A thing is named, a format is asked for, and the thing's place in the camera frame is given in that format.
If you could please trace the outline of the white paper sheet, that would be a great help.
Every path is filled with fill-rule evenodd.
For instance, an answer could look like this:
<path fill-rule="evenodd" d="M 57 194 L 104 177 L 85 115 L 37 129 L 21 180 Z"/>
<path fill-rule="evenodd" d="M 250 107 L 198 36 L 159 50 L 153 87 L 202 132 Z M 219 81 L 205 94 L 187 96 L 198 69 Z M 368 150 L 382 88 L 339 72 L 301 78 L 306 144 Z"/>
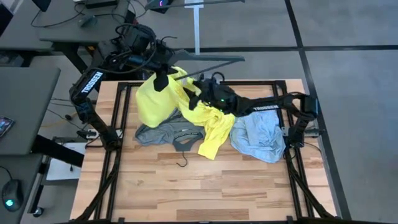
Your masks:
<path fill-rule="evenodd" d="M 62 146 L 69 148 L 73 151 L 85 154 L 85 143 L 83 142 L 68 142 L 62 143 Z M 67 164 L 66 162 L 58 159 L 51 159 L 49 169 L 47 171 L 46 180 L 74 180 L 80 178 L 81 168 Z"/>

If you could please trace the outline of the grey t-shirt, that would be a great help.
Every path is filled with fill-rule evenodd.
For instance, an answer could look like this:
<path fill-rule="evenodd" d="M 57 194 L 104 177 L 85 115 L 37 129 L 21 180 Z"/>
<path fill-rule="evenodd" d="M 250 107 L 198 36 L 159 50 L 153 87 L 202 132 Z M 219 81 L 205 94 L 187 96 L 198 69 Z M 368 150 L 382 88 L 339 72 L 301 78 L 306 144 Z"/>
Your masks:
<path fill-rule="evenodd" d="M 142 124 L 135 133 L 135 139 L 144 146 L 172 144 L 177 152 L 190 151 L 197 141 L 204 138 L 204 127 L 195 126 L 177 109 L 157 127 Z"/>

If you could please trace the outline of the light blue patterned shirt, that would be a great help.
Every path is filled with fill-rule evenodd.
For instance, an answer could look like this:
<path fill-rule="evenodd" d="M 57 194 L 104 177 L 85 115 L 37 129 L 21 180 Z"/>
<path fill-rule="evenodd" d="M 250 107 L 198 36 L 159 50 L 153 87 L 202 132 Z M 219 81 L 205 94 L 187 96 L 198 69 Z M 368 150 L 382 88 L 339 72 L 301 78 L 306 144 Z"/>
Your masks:
<path fill-rule="evenodd" d="M 275 110 L 236 118 L 229 137 L 237 151 L 266 163 L 278 162 L 286 148 Z"/>

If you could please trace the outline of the black monitor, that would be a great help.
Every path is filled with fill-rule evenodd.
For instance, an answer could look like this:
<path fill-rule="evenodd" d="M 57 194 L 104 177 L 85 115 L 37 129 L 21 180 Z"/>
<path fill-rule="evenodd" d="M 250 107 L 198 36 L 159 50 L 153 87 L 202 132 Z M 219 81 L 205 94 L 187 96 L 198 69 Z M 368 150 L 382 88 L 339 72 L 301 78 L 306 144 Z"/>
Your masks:
<path fill-rule="evenodd" d="M 13 13 L 0 1 L 0 36 L 6 30 L 12 18 Z"/>
<path fill-rule="evenodd" d="M 46 12 L 52 0 L 31 0 L 42 12 Z"/>

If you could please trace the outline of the white rack pole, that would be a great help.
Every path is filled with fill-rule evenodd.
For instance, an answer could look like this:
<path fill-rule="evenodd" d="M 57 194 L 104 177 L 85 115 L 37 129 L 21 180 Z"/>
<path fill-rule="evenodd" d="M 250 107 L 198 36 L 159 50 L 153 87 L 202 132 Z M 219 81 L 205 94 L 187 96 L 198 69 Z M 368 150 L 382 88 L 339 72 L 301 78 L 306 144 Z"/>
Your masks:
<path fill-rule="evenodd" d="M 195 39 L 195 54 L 200 55 L 200 9 L 203 8 L 204 0 L 184 0 L 185 8 L 193 9 L 193 28 Z"/>

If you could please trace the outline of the black computer mouse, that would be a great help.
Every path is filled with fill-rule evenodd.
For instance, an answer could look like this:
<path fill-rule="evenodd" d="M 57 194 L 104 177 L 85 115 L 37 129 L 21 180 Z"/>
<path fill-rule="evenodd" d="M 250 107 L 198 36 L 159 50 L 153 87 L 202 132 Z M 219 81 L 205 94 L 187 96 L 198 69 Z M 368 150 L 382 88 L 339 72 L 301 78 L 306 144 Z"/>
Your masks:
<path fill-rule="evenodd" d="M 7 211 L 18 211 L 22 207 L 24 201 L 21 181 L 17 179 L 8 181 L 2 188 L 1 200 Z"/>

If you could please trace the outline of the black desk foot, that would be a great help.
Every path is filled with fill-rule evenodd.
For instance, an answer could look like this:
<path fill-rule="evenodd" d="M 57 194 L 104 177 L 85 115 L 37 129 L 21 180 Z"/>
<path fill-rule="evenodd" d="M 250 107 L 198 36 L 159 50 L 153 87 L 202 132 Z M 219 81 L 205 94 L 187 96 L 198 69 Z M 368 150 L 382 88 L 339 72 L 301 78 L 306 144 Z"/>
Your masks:
<path fill-rule="evenodd" d="M 31 151 L 32 153 L 43 154 L 76 167 L 81 167 L 84 160 L 82 153 L 62 146 L 41 135 L 36 136 Z"/>

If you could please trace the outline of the black computer tower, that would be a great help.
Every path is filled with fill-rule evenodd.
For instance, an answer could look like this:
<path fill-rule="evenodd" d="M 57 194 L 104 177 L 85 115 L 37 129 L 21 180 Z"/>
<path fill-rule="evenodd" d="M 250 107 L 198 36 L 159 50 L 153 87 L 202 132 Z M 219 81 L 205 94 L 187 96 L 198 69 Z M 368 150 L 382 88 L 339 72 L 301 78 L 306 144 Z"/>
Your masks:
<path fill-rule="evenodd" d="M 98 42 L 85 75 L 100 72 L 108 80 L 128 80 L 149 65 L 147 47 L 156 39 L 151 28 L 139 24 L 136 15 L 128 11 L 114 31 L 117 37 Z"/>

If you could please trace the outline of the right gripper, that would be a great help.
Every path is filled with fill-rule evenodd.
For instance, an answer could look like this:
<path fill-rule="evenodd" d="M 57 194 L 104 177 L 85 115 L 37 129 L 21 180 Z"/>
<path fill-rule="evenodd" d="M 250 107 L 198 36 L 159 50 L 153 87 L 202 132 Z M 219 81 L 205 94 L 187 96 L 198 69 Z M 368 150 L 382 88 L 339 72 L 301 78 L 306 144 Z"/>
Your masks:
<path fill-rule="evenodd" d="M 214 107 L 224 114 L 233 113 L 237 105 L 237 94 L 229 86 L 217 84 L 215 80 L 192 81 L 194 93 L 199 96 L 190 97 L 188 109 L 194 110 L 201 100 L 204 104 Z"/>

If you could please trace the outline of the yellow t-shirt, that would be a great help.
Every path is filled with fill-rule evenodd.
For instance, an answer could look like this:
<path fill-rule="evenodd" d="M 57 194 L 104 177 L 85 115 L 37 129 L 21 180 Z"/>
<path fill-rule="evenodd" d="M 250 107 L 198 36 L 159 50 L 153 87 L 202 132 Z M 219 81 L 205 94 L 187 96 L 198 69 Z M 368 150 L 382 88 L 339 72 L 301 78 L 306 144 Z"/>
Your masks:
<path fill-rule="evenodd" d="M 197 103 L 195 109 L 189 109 L 190 97 L 187 91 L 195 96 L 202 93 L 195 86 L 193 78 L 181 78 L 187 72 L 175 67 L 176 73 L 167 75 L 168 85 L 162 91 L 156 91 L 154 81 L 157 77 L 153 74 L 136 91 L 136 103 L 140 121 L 151 127 L 157 127 L 166 120 L 172 111 L 177 109 L 182 116 L 195 126 L 205 130 L 205 138 L 198 149 L 198 154 L 213 160 L 219 147 L 228 139 L 234 125 L 235 116 L 224 114 L 214 107 L 207 106 L 202 101 Z"/>

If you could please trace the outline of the black device with cyan light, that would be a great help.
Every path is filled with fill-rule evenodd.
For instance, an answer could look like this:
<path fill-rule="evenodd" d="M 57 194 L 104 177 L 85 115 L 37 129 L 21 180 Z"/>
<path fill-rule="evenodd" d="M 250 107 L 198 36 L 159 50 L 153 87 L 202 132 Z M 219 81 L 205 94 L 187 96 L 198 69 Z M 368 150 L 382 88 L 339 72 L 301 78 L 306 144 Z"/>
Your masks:
<path fill-rule="evenodd" d="M 147 5 L 151 11 L 165 14 L 168 10 L 166 6 L 171 5 L 173 1 L 174 0 L 149 0 Z"/>

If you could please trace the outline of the grey computer mouse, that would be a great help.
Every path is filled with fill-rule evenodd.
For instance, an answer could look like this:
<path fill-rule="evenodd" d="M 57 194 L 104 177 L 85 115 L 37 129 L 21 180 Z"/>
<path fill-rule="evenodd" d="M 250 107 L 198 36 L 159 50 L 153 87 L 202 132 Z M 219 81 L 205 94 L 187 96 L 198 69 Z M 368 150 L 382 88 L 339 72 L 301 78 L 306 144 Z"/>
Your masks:
<path fill-rule="evenodd" d="M 78 26 L 83 28 L 83 27 L 88 27 L 95 25 L 97 23 L 97 18 L 94 15 L 85 15 L 81 17 L 78 21 Z"/>

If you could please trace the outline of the smartphone with colourful screen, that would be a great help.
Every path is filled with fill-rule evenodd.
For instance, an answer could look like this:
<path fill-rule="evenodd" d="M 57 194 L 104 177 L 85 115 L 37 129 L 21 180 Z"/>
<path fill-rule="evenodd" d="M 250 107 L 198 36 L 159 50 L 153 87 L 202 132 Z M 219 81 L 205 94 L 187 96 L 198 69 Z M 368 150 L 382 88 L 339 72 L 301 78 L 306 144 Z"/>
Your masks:
<path fill-rule="evenodd" d="M 2 138 L 14 125 L 15 121 L 5 116 L 0 116 L 0 138 Z"/>

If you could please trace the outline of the dark grey desk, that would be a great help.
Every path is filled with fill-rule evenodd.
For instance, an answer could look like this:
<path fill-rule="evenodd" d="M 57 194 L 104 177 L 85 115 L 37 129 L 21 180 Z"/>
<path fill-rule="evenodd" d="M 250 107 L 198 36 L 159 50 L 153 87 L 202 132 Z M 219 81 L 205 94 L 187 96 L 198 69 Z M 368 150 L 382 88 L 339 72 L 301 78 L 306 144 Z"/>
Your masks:
<path fill-rule="evenodd" d="M 39 39 L 50 42 L 95 43 L 117 37 L 116 26 L 124 21 L 127 0 L 118 0 L 117 6 L 87 9 L 73 0 L 52 0 L 45 12 L 39 12 L 33 25 L 39 29 Z M 96 16 L 96 23 L 80 27 L 78 21 L 85 15 Z"/>

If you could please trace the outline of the grey clothes hanger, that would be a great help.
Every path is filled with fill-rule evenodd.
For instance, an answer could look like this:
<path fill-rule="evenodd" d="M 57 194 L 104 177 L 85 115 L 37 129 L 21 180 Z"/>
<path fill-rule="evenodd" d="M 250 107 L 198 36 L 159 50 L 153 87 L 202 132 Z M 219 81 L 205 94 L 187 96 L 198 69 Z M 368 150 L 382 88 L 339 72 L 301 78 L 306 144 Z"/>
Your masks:
<path fill-rule="evenodd" d="M 181 164 L 179 162 L 176 162 L 176 165 L 178 165 L 179 167 L 186 167 L 188 165 L 188 159 L 185 156 L 185 151 L 182 151 L 182 158 L 184 159 L 185 163 Z"/>
<path fill-rule="evenodd" d="M 216 68 L 224 67 L 236 62 L 244 62 L 246 59 L 242 56 L 222 56 L 222 55 L 196 55 L 194 53 L 187 52 L 186 50 L 176 51 L 168 60 L 168 65 L 173 66 L 178 61 L 209 61 L 209 62 L 223 62 L 219 65 L 215 65 L 197 72 L 189 73 L 187 75 L 176 78 L 176 80 L 181 80 L 183 78 L 192 77 L 197 74 L 208 72 Z"/>

